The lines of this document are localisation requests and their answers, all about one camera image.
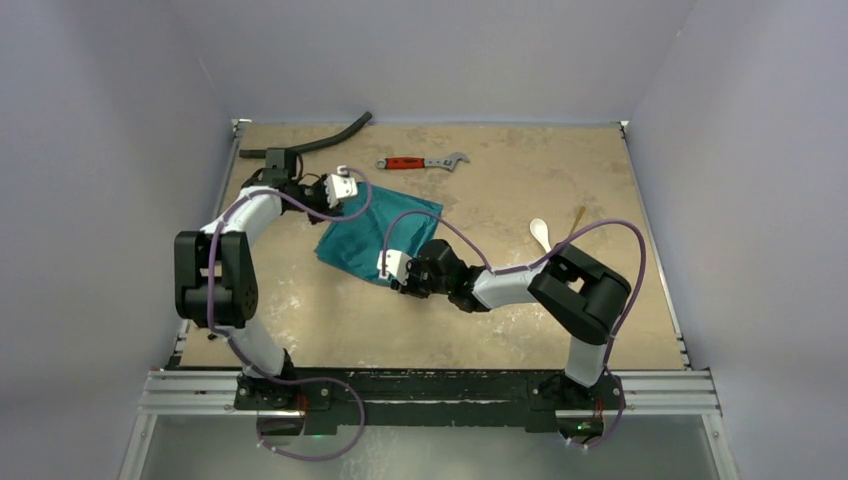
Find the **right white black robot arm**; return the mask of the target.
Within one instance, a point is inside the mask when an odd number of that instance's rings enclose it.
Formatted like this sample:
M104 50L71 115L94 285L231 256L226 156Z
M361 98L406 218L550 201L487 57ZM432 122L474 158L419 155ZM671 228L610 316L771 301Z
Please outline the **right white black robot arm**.
M399 250L380 252L377 271L401 294L421 299L444 295L466 313L541 305L571 337L561 392L576 407L600 394L606 352L632 293L624 277L575 246L562 248L537 266L494 273L466 264L447 241L436 239L415 256Z

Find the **teal cloth napkin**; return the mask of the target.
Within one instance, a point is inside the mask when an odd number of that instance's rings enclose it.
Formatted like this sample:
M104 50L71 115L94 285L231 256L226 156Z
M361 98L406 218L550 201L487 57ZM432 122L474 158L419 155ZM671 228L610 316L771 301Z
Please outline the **teal cloth napkin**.
M329 225L315 248L317 258L361 280L386 286L379 277L377 260L392 222L413 210L394 226L389 247L414 254L434 237L443 205L419 197L374 186L372 202L359 217Z

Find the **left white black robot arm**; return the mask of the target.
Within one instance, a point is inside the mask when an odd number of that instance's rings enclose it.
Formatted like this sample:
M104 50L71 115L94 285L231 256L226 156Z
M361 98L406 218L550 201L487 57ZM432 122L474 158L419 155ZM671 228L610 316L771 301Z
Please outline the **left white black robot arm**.
M340 217L358 186L344 166L305 182L300 156L285 149L267 151L264 160L215 220L176 235L175 306L181 318L224 338L245 376L263 378L260 397L284 409L297 399L298 382L290 355L256 317L259 286L251 248L286 212L303 212L313 224Z

